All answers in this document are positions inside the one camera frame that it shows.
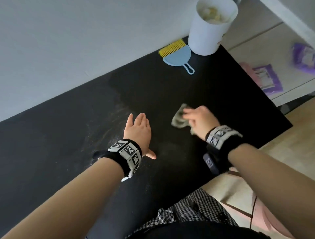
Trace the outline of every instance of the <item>brush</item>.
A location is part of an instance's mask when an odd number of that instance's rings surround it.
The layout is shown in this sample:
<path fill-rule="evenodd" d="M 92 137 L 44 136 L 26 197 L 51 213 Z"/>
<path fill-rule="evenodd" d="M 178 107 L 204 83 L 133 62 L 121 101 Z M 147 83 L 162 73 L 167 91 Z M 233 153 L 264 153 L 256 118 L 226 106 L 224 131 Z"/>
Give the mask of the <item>brush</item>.
<path fill-rule="evenodd" d="M 163 57 L 163 61 L 170 66 L 183 66 L 189 74 L 192 75 L 195 73 L 195 70 L 188 64 L 192 52 L 183 39 L 167 45 L 159 50 L 158 54 Z"/>

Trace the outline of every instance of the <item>cable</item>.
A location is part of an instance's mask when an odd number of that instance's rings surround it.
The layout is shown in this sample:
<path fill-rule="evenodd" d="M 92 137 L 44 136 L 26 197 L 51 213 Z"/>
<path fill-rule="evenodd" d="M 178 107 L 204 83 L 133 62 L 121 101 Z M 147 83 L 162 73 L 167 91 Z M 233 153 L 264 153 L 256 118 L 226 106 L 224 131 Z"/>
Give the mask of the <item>cable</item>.
<path fill-rule="evenodd" d="M 250 219 L 249 228 L 252 227 L 252 220 L 253 220 L 253 217 L 254 217 L 254 208 L 255 208 L 256 200 L 257 200 L 257 196 L 256 196 L 255 201 L 254 201 L 253 211 L 252 211 L 252 218 Z"/>

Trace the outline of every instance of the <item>gray rag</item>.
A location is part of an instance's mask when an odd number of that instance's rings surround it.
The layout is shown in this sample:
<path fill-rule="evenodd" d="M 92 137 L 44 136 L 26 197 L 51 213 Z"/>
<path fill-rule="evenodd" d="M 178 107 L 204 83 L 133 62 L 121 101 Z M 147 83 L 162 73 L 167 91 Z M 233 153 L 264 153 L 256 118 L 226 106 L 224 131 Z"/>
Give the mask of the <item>gray rag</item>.
<path fill-rule="evenodd" d="M 183 118 L 183 114 L 184 114 L 183 109 L 185 108 L 191 108 L 191 107 L 189 107 L 187 104 L 181 104 L 179 110 L 176 112 L 176 114 L 174 115 L 172 119 L 172 123 L 171 123 L 172 126 L 179 129 L 184 128 L 186 126 L 190 126 L 188 120 Z M 190 133 L 192 135 L 195 134 L 192 128 L 190 129 Z"/>

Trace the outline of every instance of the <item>hand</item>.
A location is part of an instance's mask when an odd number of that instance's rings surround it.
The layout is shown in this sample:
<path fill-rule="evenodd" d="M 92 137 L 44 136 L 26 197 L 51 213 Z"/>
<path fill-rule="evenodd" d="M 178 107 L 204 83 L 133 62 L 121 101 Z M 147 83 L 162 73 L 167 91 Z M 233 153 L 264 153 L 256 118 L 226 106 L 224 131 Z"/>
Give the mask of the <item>hand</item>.
<path fill-rule="evenodd" d="M 133 115 L 130 114 L 123 132 L 123 138 L 135 141 L 142 150 L 142 156 L 145 155 L 152 159 L 156 159 L 157 157 L 155 153 L 149 149 L 151 140 L 151 127 L 149 120 L 146 118 L 144 113 L 139 114 L 134 123 L 132 118 Z"/>
<path fill-rule="evenodd" d="M 183 118 L 189 120 L 189 124 L 195 134 L 206 140 L 207 133 L 215 127 L 220 126 L 218 119 L 205 106 L 199 106 L 196 109 L 184 109 Z"/>

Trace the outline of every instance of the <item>checkered fabric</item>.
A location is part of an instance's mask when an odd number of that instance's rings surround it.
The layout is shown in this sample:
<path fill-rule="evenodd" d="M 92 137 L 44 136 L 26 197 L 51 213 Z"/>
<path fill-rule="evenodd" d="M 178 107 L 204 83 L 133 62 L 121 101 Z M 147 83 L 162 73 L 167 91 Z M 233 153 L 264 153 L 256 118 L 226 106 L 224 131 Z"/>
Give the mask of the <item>checkered fabric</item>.
<path fill-rule="evenodd" d="M 145 223 L 134 233 L 151 227 L 173 222 L 210 221 L 238 226 L 222 205 L 199 188 L 168 209 L 159 209 L 157 217 Z"/>

